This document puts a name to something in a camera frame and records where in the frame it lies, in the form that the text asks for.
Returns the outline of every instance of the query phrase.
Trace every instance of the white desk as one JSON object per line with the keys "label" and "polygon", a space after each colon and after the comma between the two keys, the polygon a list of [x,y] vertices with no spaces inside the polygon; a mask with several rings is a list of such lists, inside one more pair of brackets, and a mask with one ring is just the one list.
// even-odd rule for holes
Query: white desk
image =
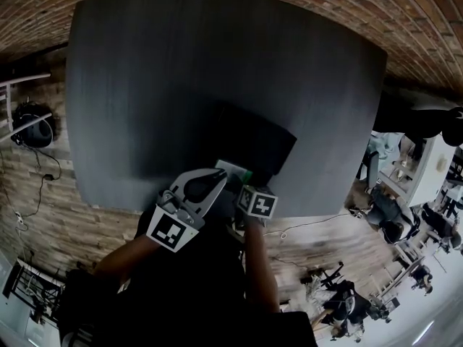
{"label": "white desk", "polygon": [[432,202],[441,190],[454,153],[455,147],[447,145],[442,136],[437,135],[427,140],[420,164],[415,172],[400,166],[399,163],[395,165],[395,167],[412,178],[412,183],[407,191],[403,190],[395,181],[382,172],[379,173],[379,178],[404,198],[409,207]]}
{"label": "white desk", "polygon": [[455,200],[457,202],[460,201],[462,196],[463,196],[463,186],[462,185],[457,185],[456,187],[453,187],[447,190],[447,193],[446,193],[446,198],[450,198],[451,200]]}

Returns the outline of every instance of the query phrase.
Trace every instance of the black shirt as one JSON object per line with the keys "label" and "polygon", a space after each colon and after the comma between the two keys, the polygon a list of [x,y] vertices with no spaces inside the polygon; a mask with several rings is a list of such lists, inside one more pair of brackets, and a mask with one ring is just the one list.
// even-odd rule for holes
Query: black shirt
{"label": "black shirt", "polygon": [[284,336],[317,346],[307,314],[258,313],[244,294],[237,242],[223,225],[207,224],[177,253],[160,248],[136,269],[128,289],[114,297],[96,325],[93,345],[223,344]]}
{"label": "black shirt", "polygon": [[422,218],[431,228],[436,230],[442,239],[452,236],[452,225],[442,215],[431,210],[427,204],[423,206],[423,210]]}
{"label": "black shirt", "polygon": [[[343,280],[339,284],[335,284],[333,287],[328,288],[329,291],[335,291],[336,294],[323,307],[325,309],[332,309],[333,312],[323,318],[324,324],[332,325],[335,321],[349,320],[352,324],[358,324],[364,320],[368,315],[368,310],[371,307],[371,303],[359,295],[355,291],[354,283],[351,281]],[[347,300],[353,298],[354,309],[348,314]]]}
{"label": "black shirt", "polygon": [[417,285],[420,288],[424,288],[425,285],[425,276],[430,275],[429,267],[420,265],[416,268],[415,271],[411,274],[412,278],[414,278],[417,282]]}

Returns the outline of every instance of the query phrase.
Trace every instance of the desk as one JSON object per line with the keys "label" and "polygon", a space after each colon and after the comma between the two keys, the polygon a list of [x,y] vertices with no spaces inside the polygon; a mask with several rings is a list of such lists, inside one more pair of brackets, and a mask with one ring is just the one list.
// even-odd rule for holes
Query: desk
{"label": "desk", "polygon": [[415,172],[396,165],[397,168],[412,178],[412,184],[406,192],[384,173],[380,172],[379,178],[404,198],[409,207],[432,202],[441,190],[454,153],[455,147],[447,145],[442,136],[437,135],[427,140],[420,164]]}
{"label": "desk", "polygon": [[180,173],[211,165],[210,126],[226,101],[297,137],[269,184],[274,217],[336,214],[385,68],[379,47],[277,0],[81,1],[66,75],[80,194],[145,210]]}
{"label": "desk", "polygon": [[456,185],[455,187],[448,189],[444,194],[443,194],[443,200],[447,199],[447,203],[444,206],[443,213],[446,211],[446,217],[450,218],[450,216],[453,214],[455,218],[458,216],[458,213],[455,211],[455,206],[456,204],[460,201],[463,195],[463,186],[462,185]]}
{"label": "desk", "polygon": [[396,288],[401,281],[407,276],[410,275],[410,273],[415,270],[419,265],[421,265],[421,261],[424,257],[420,257],[404,271],[402,271],[397,278],[395,278],[387,287],[384,289],[384,291],[381,291],[379,293],[379,297],[382,299],[388,292],[390,292],[392,289]]}

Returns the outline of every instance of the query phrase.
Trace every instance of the wooden floor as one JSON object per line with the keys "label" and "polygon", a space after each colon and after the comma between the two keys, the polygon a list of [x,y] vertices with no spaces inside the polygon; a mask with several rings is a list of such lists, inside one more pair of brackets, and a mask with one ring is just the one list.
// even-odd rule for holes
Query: wooden floor
{"label": "wooden floor", "polygon": [[[14,99],[19,102],[30,96],[31,101],[46,103],[57,117],[58,135],[46,152],[59,160],[62,176],[58,181],[43,182],[40,210],[25,219],[29,230],[22,233],[22,241],[28,261],[32,250],[32,263],[60,278],[65,277],[66,271],[75,268],[77,261],[91,268],[93,262],[130,240],[135,234],[140,214],[91,207],[80,199],[64,110],[65,54],[65,49],[62,49],[41,59],[51,66],[51,78],[25,83],[14,92]],[[42,174],[58,174],[55,162],[39,155],[42,170],[37,172],[32,152],[12,142],[0,145],[0,150],[4,156],[1,180],[12,206],[23,215],[33,213],[38,204]],[[1,187],[0,203],[0,249],[9,260],[14,261],[18,255],[24,257],[24,254],[14,232],[16,217]],[[271,223],[268,231],[327,218],[279,220]],[[291,292],[300,287],[299,279],[306,268],[335,268],[339,261],[345,264],[341,273],[354,281],[357,290],[367,296],[374,291],[370,275],[380,272],[394,256],[392,248],[364,220],[349,215],[294,228],[287,231],[285,239],[281,238],[281,233],[269,234],[266,241],[281,299],[288,299]]]}

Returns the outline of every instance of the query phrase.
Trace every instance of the black sleeve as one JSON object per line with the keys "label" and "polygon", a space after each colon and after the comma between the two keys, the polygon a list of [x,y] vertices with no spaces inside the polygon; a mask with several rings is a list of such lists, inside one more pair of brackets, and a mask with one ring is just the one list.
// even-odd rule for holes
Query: black sleeve
{"label": "black sleeve", "polygon": [[114,304],[118,290],[117,282],[102,281],[83,270],[70,271],[66,288],[54,311],[60,341],[68,333],[76,333],[80,328],[85,328],[88,339],[92,340],[89,330],[93,330],[105,317],[106,310]]}
{"label": "black sleeve", "polygon": [[278,314],[262,314],[257,317],[257,325],[253,322],[252,328],[258,328],[261,344],[268,342],[275,346],[281,342],[290,346],[293,343],[303,343],[306,347],[318,347],[315,341],[309,317],[305,312],[282,312]]}
{"label": "black sleeve", "polygon": [[322,324],[327,324],[327,325],[332,325],[334,323],[334,318],[332,315],[328,314],[326,315],[322,320]]}
{"label": "black sleeve", "polygon": [[355,284],[348,280],[343,280],[342,282],[335,284],[335,286],[335,290],[338,292],[355,291]]}
{"label": "black sleeve", "polygon": [[400,239],[400,237],[402,236],[402,232],[404,231],[402,225],[399,226],[398,224],[392,221],[385,222],[383,225],[381,225],[381,228],[384,232],[384,239],[389,244],[396,243]]}

